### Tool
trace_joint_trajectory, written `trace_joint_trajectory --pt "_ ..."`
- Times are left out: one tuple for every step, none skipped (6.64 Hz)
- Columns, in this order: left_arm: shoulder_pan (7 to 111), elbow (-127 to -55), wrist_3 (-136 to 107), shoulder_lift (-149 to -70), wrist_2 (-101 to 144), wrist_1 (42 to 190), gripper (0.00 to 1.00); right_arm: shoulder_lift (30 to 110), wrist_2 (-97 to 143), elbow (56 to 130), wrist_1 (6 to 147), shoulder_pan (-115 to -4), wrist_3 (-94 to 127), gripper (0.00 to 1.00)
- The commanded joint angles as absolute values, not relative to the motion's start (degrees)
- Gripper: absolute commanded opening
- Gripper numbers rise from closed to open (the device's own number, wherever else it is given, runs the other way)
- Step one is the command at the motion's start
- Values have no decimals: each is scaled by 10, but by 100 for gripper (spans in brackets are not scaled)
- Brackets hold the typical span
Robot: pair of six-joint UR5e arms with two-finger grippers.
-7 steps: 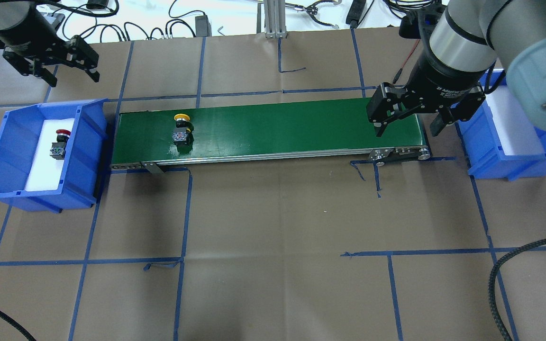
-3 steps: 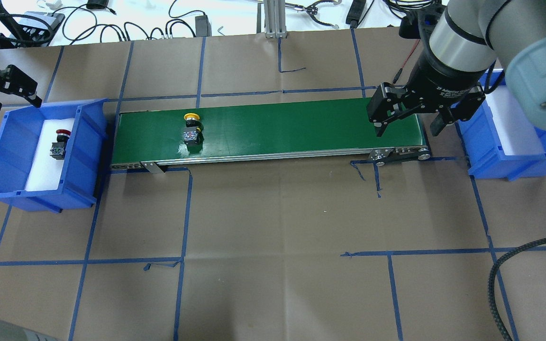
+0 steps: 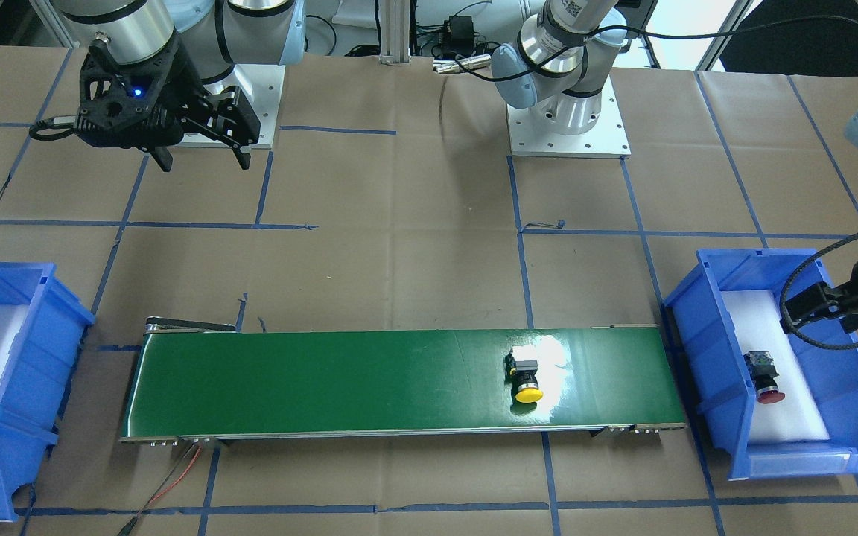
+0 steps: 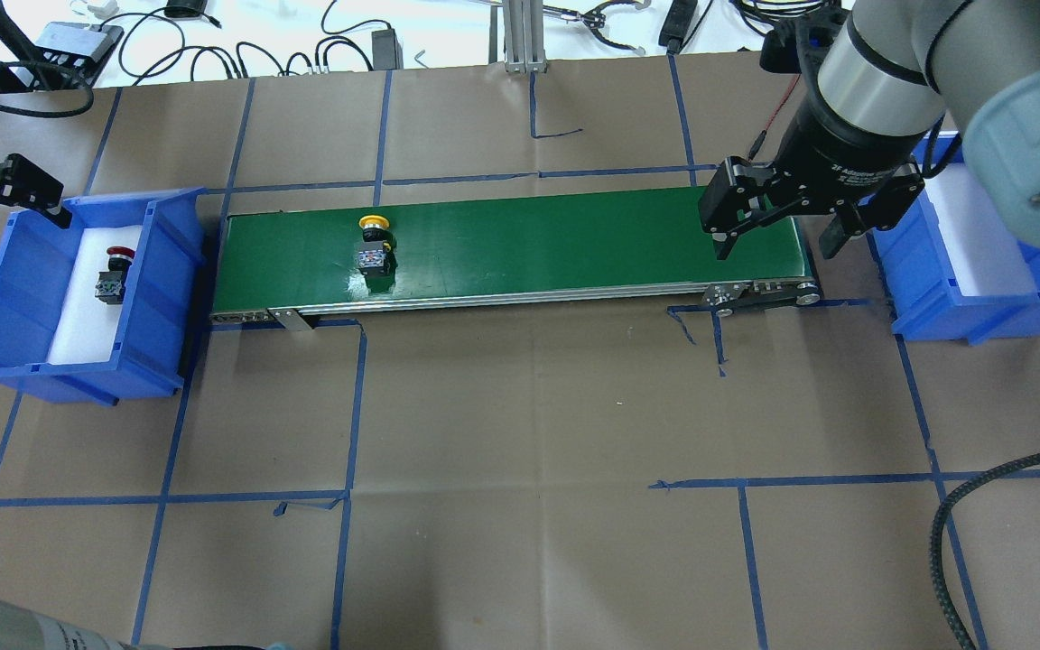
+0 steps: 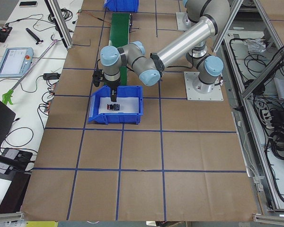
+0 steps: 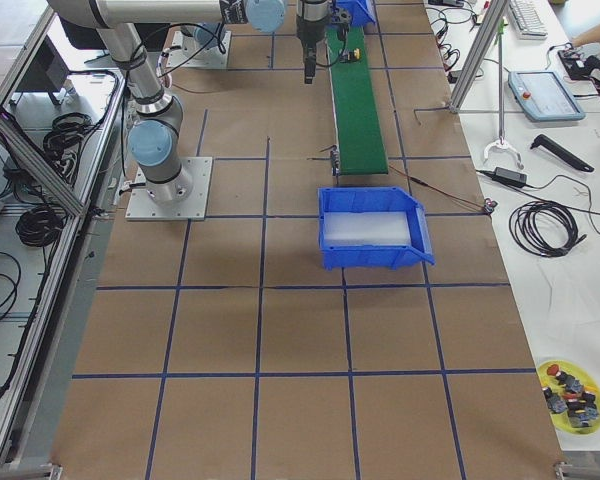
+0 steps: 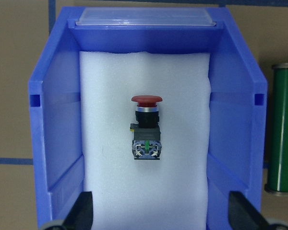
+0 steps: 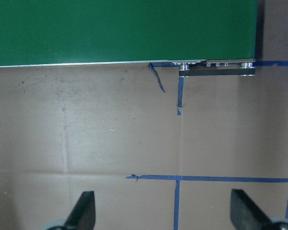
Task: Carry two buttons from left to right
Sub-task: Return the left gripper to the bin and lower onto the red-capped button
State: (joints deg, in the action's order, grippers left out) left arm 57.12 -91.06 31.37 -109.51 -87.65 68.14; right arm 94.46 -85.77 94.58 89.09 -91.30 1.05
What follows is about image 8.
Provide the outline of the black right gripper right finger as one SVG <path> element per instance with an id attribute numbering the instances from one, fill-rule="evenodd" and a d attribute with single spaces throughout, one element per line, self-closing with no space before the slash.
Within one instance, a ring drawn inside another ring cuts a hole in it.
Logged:
<path id="1" fill-rule="evenodd" d="M 275 230 L 270 218 L 241 189 L 232 189 L 230 220 L 236 230 Z"/>

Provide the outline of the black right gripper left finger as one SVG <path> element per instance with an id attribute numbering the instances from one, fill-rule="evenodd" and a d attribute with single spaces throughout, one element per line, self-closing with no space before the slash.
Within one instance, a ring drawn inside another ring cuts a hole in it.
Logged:
<path id="1" fill-rule="evenodd" d="M 93 230 L 96 223 L 94 191 L 84 191 L 63 224 L 65 230 Z"/>

